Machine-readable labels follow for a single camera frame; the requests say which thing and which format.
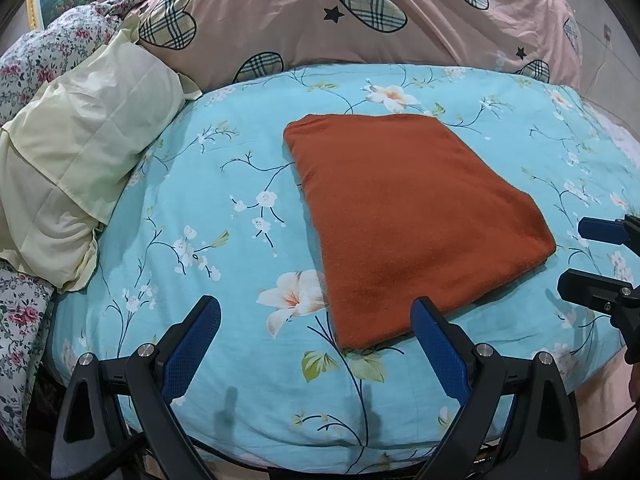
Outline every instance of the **black star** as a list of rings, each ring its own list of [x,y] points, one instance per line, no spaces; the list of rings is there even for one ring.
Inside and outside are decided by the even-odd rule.
[[[326,12],[324,19],[332,20],[334,23],[338,23],[340,17],[344,16],[344,14],[338,10],[338,6],[335,6],[333,9],[325,9],[324,12]]]

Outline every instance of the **mattress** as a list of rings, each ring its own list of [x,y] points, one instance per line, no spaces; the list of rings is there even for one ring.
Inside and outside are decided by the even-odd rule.
[[[620,350],[620,333],[606,317],[561,301],[556,285],[569,266],[629,281],[638,275],[630,251],[583,240],[576,225],[582,216],[638,214],[639,169],[569,88],[411,65],[299,68],[189,104],[132,173],[87,290],[58,303],[49,357],[63,380],[83,352],[131,354],[210,294],[222,306],[220,331],[172,403],[188,434],[245,463],[309,472],[424,460],[457,402],[414,338],[338,351],[321,301],[318,234],[282,138],[306,114],[392,112],[449,126],[533,197],[558,244],[544,265],[449,320],[506,356],[546,349],[568,391],[587,380]],[[300,304],[274,330],[278,312]],[[509,405],[500,403],[489,438]],[[136,427],[130,404],[122,407]]]

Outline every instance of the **metal screw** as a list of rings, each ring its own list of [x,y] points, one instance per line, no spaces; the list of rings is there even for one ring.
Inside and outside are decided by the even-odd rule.
[[[80,356],[80,358],[78,359],[78,364],[81,366],[87,366],[93,360],[94,360],[94,355],[91,354],[90,352],[87,352],[86,354],[82,354]]]
[[[491,357],[491,355],[494,354],[494,349],[487,343],[480,343],[476,346],[476,351],[478,352],[478,355],[481,355],[482,357]]]
[[[138,347],[138,355],[140,357],[149,357],[156,349],[151,343],[144,343]]]
[[[543,365],[549,365],[554,361],[554,357],[549,352],[540,352],[538,359]]]

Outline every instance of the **orange fabric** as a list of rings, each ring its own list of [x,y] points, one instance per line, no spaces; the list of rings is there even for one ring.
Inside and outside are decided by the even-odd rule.
[[[309,115],[284,139],[319,234],[342,348],[409,332],[419,296],[449,312],[556,250],[532,198],[437,119]]]

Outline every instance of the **pink blanket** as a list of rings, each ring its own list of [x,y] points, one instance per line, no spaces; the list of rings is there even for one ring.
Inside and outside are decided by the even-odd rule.
[[[150,0],[141,44],[203,91],[325,62],[460,65],[580,86],[564,0]]]

